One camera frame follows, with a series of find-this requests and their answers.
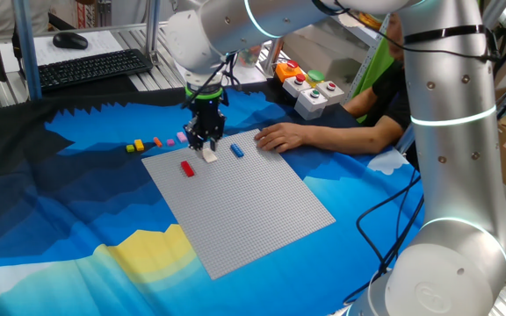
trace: table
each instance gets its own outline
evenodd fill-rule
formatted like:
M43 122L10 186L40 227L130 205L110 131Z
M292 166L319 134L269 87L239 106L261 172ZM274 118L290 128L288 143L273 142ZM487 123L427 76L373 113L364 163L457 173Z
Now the table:
M95 96L110 94L110 87L114 87L115 93L130 91L155 91L168 90L173 88L184 87L184 78L177 70L177 66L167 50L167 40L165 37L166 22L159 23L159 32L157 33L157 53L160 57L159 63L151 70L135 75L123 75L92 83L85 83L65 89L55 90L45 93L44 97L63 97L67 95L84 95ZM76 32L83 35L84 32L110 31L112 36L119 42L124 49L140 49L145 47L146 42L146 25L123 25L99 27ZM58 32L47 32L40 36L54 36ZM0 43L11 43L11 37L1 38ZM264 43L259 61L264 61L269 53L267 43ZM282 58L288 58L281 52ZM252 72L262 74L260 65L251 69ZM8 81L0 82L0 108L20 104L28 99L28 91L25 81L18 72L10 72L7 74Z
M244 91L221 108L227 134L301 121L273 83ZM168 106L183 98L173 89L0 109L0 314L324 315L372 277L379 263L355 221L407 186L413 168L392 149L304 147L283 157L336 223L212 281L141 163L184 146L153 145L190 118ZM338 105L310 124L357 125ZM145 152L126 152L135 139ZM409 193L403 226L422 192ZM363 223L382 252L400 202Z

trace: yellow lego brick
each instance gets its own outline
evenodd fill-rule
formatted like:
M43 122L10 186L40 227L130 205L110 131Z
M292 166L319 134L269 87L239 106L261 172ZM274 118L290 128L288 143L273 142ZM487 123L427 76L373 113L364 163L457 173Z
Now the yellow lego brick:
M144 144L141 142L141 140L135 140L134 144L136 145L137 151L144 151Z

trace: gray lego baseplate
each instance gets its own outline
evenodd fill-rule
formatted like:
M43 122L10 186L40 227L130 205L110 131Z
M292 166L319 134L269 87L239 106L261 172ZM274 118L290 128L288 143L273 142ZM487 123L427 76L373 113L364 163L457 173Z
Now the gray lego baseplate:
M142 160L213 280L335 222L280 154L257 149L257 133L222 139L212 163L189 148Z

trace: keyboard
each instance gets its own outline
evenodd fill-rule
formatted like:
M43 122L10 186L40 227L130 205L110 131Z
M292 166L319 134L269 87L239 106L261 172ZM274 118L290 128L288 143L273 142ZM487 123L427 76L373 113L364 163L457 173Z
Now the keyboard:
M153 68L137 49L99 54L39 66L42 92L88 83L115 75L132 75Z

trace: blue lego brick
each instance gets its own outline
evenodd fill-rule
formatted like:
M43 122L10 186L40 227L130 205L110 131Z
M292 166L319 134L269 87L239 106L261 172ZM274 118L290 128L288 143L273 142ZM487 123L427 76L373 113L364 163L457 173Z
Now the blue lego brick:
M237 146L237 144L232 144L232 146L230 146L230 148L232 149L234 154L237 156L237 158L242 158L244 156L242 149L239 148L239 146Z

